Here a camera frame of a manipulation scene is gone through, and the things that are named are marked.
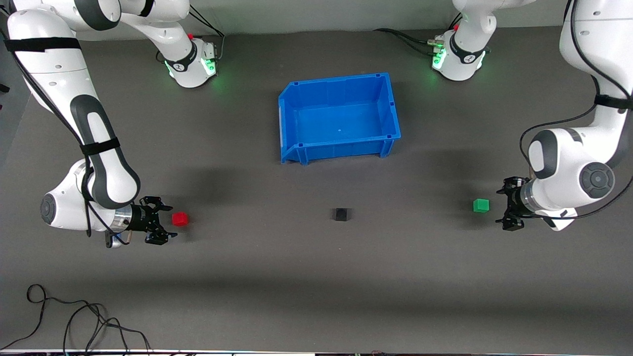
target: blue storage crate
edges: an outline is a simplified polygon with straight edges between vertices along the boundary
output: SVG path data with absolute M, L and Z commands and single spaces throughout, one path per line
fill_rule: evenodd
M 389 155 L 400 138 L 389 74 L 290 83 L 279 96 L 281 163 Z

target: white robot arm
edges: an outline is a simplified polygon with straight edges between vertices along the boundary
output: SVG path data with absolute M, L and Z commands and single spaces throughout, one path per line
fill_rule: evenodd
M 35 98 L 71 130 L 85 157 L 45 195 L 42 218 L 61 229 L 106 231 L 108 247 L 125 244 L 116 235 L 125 230 L 146 232 L 148 243 L 167 242 L 176 234 L 160 226 L 158 211 L 171 207 L 158 197 L 134 204 L 139 177 L 123 156 L 75 33 L 125 22 L 152 40 L 179 85 L 197 87 L 215 74 L 215 50 L 176 22 L 189 13 L 189 1 L 14 0 L 12 8 L 6 47 Z
M 448 29 L 436 36 L 443 44 L 433 61 L 432 68 L 450 80 L 467 80 L 481 67 L 486 55 L 484 49 L 497 28 L 493 11 L 517 8 L 536 0 L 453 0 L 463 15 L 459 30 Z
M 560 51 L 596 80 L 594 120 L 587 127 L 536 134 L 528 151 L 534 179 L 507 178 L 498 192 L 508 196 L 508 209 L 498 220 L 504 230 L 522 228 L 522 218 L 540 217 L 560 231 L 577 219 L 575 208 L 613 190 L 613 168 L 626 153 L 623 129 L 633 108 L 632 30 L 632 1 L 570 0 Z

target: gray mat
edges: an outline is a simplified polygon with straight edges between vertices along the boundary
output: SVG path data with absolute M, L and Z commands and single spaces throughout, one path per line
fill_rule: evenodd
M 388 34 L 237 35 L 219 77 L 193 90 L 169 78 L 149 41 L 83 43 L 141 194 L 191 224 L 168 245 L 136 235 L 119 250 L 45 225 L 40 199 L 80 153 L 31 100 L 0 175 L 0 340 L 33 328 L 24 294 L 42 283 L 104 303 L 155 348 L 630 354 L 631 195 L 560 233 L 494 223 L 505 209 L 495 190 L 526 173 L 521 131 L 593 99 L 589 76 L 559 55 L 559 32 L 499 30 L 464 83 Z M 403 138 L 392 155 L 281 165 L 286 84 L 372 72 L 393 81 Z M 618 168 L 617 189 L 632 166 Z M 472 213 L 475 198 L 492 210 Z M 352 220 L 331 220 L 335 207 Z M 16 347 L 61 347 L 72 310 L 50 305 Z M 92 327 L 80 317 L 72 345 Z M 120 347 L 116 333 L 99 347 Z

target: velcro strap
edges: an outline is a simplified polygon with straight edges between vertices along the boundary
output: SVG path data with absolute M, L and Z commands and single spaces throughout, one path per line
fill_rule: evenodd
M 616 109 L 629 109 L 633 110 L 633 100 L 631 99 L 617 99 L 612 98 L 609 95 L 596 95 L 594 104 L 608 106 Z
M 105 142 L 85 144 L 85 145 L 79 146 L 79 148 L 81 148 L 81 152 L 83 152 L 84 155 L 92 156 L 92 155 L 98 155 L 101 152 L 105 152 L 105 151 L 108 151 L 110 149 L 117 148 L 120 146 L 121 144 L 119 144 L 118 138 L 115 137 Z
M 81 49 L 79 41 L 71 37 L 43 37 L 29 39 L 8 39 L 4 45 L 9 52 L 44 52 L 55 48 Z
M 154 6 L 154 0 L 145 0 L 145 7 L 143 7 L 143 10 L 141 10 L 141 13 L 139 13 L 139 16 L 147 17 L 149 15 L 149 12 L 152 11 L 153 6 Z

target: wall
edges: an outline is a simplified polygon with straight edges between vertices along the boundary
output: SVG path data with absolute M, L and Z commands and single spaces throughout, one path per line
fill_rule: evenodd
M 517 9 L 497 12 L 500 27 L 561 25 L 566 0 L 540 0 Z M 450 0 L 191 0 L 211 23 L 226 34 L 278 34 L 305 31 L 364 31 L 439 29 L 456 14 Z M 210 32 L 193 18 L 181 22 L 188 32 Z M 80 38 L 140 39 L 132 28 L 116 29 Z

